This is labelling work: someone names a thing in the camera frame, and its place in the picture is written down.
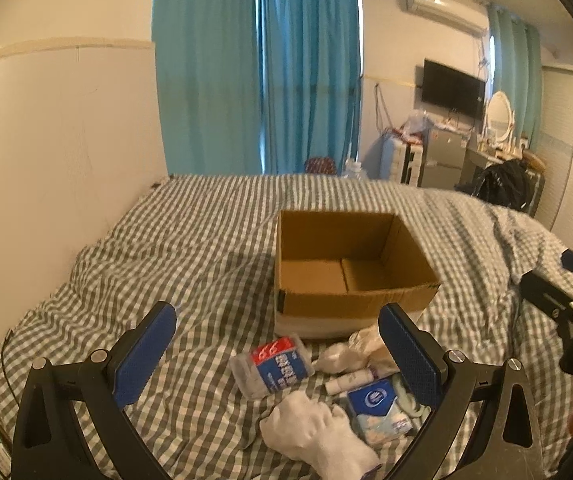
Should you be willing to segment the blue curtain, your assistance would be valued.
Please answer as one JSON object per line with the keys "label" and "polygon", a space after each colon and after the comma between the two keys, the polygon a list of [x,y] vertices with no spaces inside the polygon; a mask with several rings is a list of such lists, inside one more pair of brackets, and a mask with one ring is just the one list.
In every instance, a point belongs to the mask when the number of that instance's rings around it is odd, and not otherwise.
{"label": "blue curtain", "polygon": [[356,159],[362,0],[153,0],[173,174],[297,174]]}
{"label": "blue curtain", "polygon": [[502,91],[514,112],[514,136],[537,145],[541,122],[542,61],[539,30],[511,11],[487,6],[495,43],[493,91]]}

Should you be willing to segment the white air conditioner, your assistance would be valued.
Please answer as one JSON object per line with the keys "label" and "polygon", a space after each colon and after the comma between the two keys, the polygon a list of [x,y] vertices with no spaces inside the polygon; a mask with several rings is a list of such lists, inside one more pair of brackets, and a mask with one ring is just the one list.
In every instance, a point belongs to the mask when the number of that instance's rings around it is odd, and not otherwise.
{"label": "white air conditioner", "polygon": [[410,13],[446,24],[461,32],[481,38],[488,32],[487,16],[454,0],[405,0]]}

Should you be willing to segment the blue curtain left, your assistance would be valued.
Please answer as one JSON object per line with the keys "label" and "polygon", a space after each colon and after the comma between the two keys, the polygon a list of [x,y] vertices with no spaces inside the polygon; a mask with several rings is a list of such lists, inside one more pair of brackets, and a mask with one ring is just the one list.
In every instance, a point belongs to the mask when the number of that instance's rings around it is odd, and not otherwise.
{"label": "blue curtain left", "polygon": [[297,174],[356,159],[362,0],[153,0],[173,174]]}

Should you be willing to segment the grey checkered bed cover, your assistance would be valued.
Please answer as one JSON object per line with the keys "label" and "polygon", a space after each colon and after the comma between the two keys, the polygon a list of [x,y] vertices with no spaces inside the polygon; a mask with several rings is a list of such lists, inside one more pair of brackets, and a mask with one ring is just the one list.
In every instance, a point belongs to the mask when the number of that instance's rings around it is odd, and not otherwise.
{"label": "grey checkered bed cover", "polygon": [[165,181],[103,240],[82,250],[70,278],[14,327],[0,351],[0,424],[15,426],[32,360],[78,362],[114,344],[157,301],[178,327],[139,402],[134,427],[176,479],[310,479],[258,431],[276,399],[243,398],[228,363],[273,336],[277,218],[283,209],[397,214],[440,280],[420,327],[446,349],[500,364],[519,359],[554,474],[569,441],[573,377],[559,369],[554,323],[519,296],[537,270],[573,296],[563,243],[541,224],[458,192],[339,177],[200,177]]}

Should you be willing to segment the white small tube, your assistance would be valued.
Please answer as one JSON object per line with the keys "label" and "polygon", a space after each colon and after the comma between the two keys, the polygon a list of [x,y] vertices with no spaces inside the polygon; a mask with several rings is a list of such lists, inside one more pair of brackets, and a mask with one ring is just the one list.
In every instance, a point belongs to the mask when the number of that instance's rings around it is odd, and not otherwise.
{"label": "white small tube", "polygon": [[337,396],[389,377],[393,373],[396,373],[394,368],[367,367],[333,378],[324,384],[324,388],[329,396]]}

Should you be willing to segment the white oval vanity mirror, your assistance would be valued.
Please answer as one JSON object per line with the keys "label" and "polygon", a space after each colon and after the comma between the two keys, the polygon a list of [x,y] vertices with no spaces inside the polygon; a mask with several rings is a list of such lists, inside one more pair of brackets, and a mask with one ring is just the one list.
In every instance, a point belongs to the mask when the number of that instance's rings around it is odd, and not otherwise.
{"label": "white oval vanity mirror", "polygon": [[514,130],[514,110],[503,91],[495,92],[486,105],[484,133],[489,146],[499,148],[510,141]]}

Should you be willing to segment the black wall television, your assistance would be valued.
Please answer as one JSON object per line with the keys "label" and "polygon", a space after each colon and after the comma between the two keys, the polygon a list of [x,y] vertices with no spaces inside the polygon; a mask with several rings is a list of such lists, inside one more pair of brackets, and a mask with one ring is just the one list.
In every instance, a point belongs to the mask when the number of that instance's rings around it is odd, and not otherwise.
{"label": "black wall television", "polygon": [[480,120],[484,115],[486,81],[425,58],[423,102]]}

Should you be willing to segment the clear jar blue label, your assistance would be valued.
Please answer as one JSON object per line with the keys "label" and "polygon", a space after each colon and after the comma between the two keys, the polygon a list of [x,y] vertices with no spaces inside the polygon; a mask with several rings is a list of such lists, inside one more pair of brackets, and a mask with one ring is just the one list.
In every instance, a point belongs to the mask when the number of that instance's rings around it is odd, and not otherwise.
{"label": "clear jar blue label", "polygon": [[315,373],[310,352],[295,334],[232,356],[229,368],[244,398],[250,401],[294,387]]}

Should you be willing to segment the grey mini fridge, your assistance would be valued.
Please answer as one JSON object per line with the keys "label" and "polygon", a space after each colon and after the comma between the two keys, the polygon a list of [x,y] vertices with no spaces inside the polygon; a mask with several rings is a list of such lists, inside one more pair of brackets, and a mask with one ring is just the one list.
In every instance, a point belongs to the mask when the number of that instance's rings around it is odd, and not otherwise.
{"label": "grey mini fridge", "polygon": [[463,133],[431,128],[424,142],[420,187],[452,191],[461,179],[467,142]]}

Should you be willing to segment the black bag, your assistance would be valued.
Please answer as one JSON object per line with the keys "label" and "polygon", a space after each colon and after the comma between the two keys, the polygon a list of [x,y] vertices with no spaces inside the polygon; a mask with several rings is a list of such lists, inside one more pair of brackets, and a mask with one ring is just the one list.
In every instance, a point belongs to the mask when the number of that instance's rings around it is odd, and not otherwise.
{"label": "black bag", "polygon": [[476,178],[472,195],[487,204],[525,212],[533,198],[527,169],[520,159],[490,165]]}

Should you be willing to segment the blue curtain right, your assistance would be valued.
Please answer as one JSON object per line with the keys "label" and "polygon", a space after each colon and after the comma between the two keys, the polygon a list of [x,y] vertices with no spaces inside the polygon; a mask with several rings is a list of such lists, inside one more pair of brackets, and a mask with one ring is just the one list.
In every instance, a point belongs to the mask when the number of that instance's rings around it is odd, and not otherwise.
{"label": "blue curtain right", "polygon": [[511,11],[487,6],[495,43],[493,91],[502,91],[514,112],[514,136],[537,145],[541,122],[542,61],[539,30]]}

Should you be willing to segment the blue tissue pack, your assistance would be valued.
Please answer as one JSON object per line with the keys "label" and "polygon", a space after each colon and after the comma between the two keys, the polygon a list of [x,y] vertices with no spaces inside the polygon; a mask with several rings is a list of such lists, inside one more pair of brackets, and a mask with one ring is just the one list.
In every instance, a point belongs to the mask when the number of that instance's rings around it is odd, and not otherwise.
{"label": "blue tissue pack", "polygon": [[379,379],[349,391],[347,401],[353,426],[368,445],[405,437],[413,430],[410,416],[400,407],[390,378]]}

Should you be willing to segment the brown cardboard box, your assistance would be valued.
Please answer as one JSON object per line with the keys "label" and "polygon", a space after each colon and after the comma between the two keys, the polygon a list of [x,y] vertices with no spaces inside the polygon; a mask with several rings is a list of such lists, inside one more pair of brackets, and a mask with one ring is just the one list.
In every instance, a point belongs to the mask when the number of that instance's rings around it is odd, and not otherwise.
{"label": "brown cardboard box", "polygon": [[335,340],[373,325],[396,302],[420,318],[438,275],[389,212],[282,210],[274,263],[274,333]]}

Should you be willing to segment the white knitted glove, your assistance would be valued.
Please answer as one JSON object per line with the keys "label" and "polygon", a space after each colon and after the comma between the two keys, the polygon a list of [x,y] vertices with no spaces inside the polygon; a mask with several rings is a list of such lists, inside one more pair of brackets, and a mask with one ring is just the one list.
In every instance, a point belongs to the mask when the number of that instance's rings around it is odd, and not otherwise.
{"label": "white knitted glove", "polygon": [[311,466],[322,479],[365,479],[379,455],[352,430],[344,408],[293,391],[259,422],[265,445]]}

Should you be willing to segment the white faceted bottle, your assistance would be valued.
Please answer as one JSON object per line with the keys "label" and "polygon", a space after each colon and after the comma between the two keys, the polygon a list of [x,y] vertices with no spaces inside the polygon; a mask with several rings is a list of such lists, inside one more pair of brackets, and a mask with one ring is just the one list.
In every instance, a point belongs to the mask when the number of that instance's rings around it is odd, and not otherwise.
{"label": "white faceted bottle", "polygon": [[356,372],[367,366],[367,357],[349,347],[346,342],[331,344],[312,362],[316,372],[339,375]]}

